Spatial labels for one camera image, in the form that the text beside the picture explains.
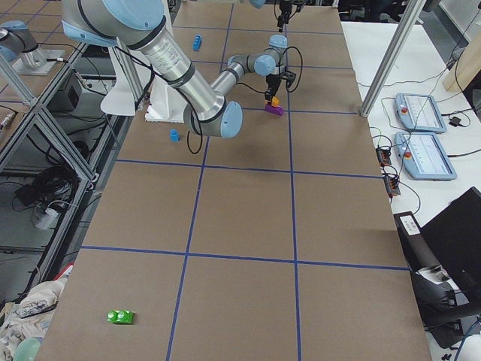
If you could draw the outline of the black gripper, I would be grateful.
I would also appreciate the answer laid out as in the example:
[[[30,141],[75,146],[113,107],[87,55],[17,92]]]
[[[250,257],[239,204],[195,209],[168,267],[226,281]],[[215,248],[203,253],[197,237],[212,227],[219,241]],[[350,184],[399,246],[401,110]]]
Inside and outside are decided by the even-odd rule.
[[[288,23],[288,15],[292,13],[292,7],[292,0],[279,0],[279,9],[281,12],[281,15],[277,17],[277,27],[279,32],[282,32],[284,26]]]
[[[276,96],[280,84],[283,80],[283,74],[269,74],[265,80],[268,85],[268,88],[264,93],[266,100],[270,99],[273,96]]]

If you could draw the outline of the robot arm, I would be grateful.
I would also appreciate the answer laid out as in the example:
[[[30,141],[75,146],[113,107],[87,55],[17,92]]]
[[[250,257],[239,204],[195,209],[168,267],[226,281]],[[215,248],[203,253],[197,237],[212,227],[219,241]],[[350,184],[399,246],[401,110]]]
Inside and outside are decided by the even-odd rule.
[[[265,0],[249,0],[249,3],[257,9],[262,8],[265,4]],[[277,28],[279,32],[283,32],[285,25],[289,24],[290,18],[292,16],[292,8],[294,6],[294,1],[280,0],[279,10],[280,15],[275,15],[277,20]]]
[[[166,83],[187,102],[184,123],[190,132],[221,138],[235,137],[243,110],[226,96],[248,73],[269,76],[284,69],[288,42],[273,35],[268,48],[257,54],[236,55],[209,84],[168,31],[161,1],[63,1],[62,26],[71,39],[114,47],[118,41],[141,52]]]

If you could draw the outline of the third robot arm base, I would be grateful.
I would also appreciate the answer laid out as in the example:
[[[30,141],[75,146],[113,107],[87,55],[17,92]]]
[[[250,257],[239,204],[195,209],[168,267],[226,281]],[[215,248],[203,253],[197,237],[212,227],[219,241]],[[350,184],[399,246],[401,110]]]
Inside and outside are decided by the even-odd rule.
[[[17,74],[46,76],[64,50],[44,49],[20,20],[1,24],[1,56]]]

